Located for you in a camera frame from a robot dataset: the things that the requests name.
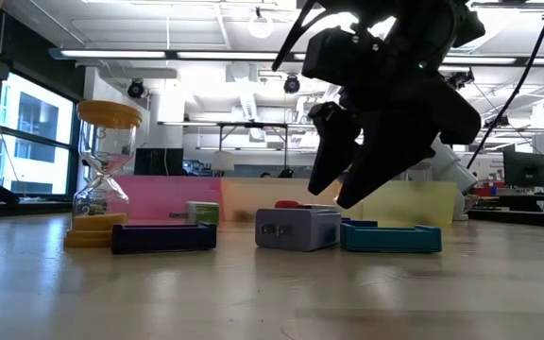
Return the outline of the orange hourglass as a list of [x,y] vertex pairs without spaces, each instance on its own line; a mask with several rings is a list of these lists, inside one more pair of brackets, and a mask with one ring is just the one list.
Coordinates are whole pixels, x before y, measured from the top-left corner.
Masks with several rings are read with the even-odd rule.
[[109,247],[112,229],[128,221],[129,198],[114,175],[133,159],[142,114],[127,105],[86,100],[76,108],[78,150],[89,166],[86,185],[74,194],[66,247]]

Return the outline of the black metal background frame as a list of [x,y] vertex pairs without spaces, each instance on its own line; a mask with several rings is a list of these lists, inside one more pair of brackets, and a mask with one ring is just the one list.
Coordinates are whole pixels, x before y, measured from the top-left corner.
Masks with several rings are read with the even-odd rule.
[[238,165],[275,165],[295,169],[314,162],[318,138],[311,125],[273,122],[189,121],[162,122],[165,128],[180,128],[183,147],[193,158],[207,159],[224,150]]

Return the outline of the black monitor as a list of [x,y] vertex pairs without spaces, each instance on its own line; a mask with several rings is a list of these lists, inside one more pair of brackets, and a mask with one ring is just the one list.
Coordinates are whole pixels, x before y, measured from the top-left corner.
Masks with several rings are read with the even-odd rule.
[[134,174],[144,176],[183,176],[183,149],[137,148]]

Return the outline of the green wall charger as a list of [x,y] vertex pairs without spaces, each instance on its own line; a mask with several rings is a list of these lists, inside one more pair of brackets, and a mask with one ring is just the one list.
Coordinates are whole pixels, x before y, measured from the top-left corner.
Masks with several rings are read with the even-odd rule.
[[171,212],[172,219],[182,220],[186,224],[211,223],[217,225],[220,220],[218,203],[187,201],[183,212]]

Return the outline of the black beam with light strips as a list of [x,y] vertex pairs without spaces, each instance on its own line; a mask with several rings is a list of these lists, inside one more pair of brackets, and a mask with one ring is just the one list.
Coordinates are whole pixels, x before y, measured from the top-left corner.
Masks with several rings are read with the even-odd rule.
[[[277,52],[233,50],[139,50],[139,49],[68,49],[50,48],[54,60],[189,60],[248,61],[273,63]],[[524,67],[529,56],[452,54],[443,59],[447,66]]]

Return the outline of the dark purple digital timer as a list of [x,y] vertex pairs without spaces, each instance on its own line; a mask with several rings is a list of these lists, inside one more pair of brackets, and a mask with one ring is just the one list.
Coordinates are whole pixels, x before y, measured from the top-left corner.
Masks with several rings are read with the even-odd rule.
[[208,250],[216,248],[217,225],[115,225],[110,251],[114,255]]

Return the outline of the pink plastic bin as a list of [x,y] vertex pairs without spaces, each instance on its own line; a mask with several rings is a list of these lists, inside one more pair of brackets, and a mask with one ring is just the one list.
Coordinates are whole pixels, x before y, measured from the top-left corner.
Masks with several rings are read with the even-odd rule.
[[117,175],[113,177],[129,201],[129,220],[171,220],[173,213],[187,213],[186,203],[219,205],[223,217],[222,182],[219,178]]

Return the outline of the yellow plastic bin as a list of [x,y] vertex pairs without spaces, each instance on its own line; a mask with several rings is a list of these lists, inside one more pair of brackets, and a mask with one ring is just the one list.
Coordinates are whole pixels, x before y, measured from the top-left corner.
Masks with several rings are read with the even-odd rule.
[[381,227],[449,227],[464,209],[465,199],[454,182],[389,181],[342,216],[377,221]]

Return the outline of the black monitor on arm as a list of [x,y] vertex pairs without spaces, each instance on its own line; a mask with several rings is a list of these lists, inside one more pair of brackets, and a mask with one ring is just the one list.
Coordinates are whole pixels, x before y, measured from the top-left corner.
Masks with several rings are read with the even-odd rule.
[[503,151],[504,183],[518,188],[544,188],[544,155]]

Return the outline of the white cylindrical container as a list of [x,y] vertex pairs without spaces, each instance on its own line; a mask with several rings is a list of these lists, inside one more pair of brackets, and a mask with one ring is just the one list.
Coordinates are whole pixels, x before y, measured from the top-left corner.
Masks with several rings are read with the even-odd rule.
[[456,185],[454,194],[454,221],[468,220],[466,196],[478,182],[477,178],[461,163],[460,157],[436,137],[432,143],[432,176],[434,181],[452,182]]

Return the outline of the teal digital timer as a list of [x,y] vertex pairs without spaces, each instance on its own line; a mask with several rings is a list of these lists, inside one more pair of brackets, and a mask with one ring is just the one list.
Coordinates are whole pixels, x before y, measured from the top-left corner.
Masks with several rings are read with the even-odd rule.
[[354,228],[341,224],[340,244],[352,252],[439,253],[442,230],[429,226]]

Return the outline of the orange plastic bin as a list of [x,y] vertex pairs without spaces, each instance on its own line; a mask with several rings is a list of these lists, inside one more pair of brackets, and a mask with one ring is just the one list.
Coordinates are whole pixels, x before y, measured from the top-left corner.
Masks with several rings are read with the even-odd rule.
[[334,181],[319,195],[308,191],[306,178],[222,178],[224,218],[231,222],[253,220],[259,209],[273,208],[277,201],[334,205],[341,183]]

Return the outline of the large window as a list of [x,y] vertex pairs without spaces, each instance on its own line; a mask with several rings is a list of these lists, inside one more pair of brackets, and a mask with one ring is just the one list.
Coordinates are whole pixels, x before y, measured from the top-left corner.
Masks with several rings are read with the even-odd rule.
[[68,196],[77,178],[75,103],[10,73],[0,81],[0,185],[20,196]]

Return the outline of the lavender wall charger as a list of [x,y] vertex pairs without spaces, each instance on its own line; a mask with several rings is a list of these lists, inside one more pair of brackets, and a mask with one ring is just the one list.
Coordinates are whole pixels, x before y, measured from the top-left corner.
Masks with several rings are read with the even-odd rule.
[[255,217],[258,247],[315,251],[334,246],[342,222],[336,210],[260,209]]

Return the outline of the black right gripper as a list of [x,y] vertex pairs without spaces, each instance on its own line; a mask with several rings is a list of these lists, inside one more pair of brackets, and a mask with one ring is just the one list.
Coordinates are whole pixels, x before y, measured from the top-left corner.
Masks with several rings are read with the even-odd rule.
[[309,112],[319,144],[308,191],[321,194],[350,166],[337,198],[342,208],[431,156],[436,137],[469,144],[481,129],[479,113],[436,66],[385,60],[352,65],[340,79],[340,103],[347,110],[327,102]]

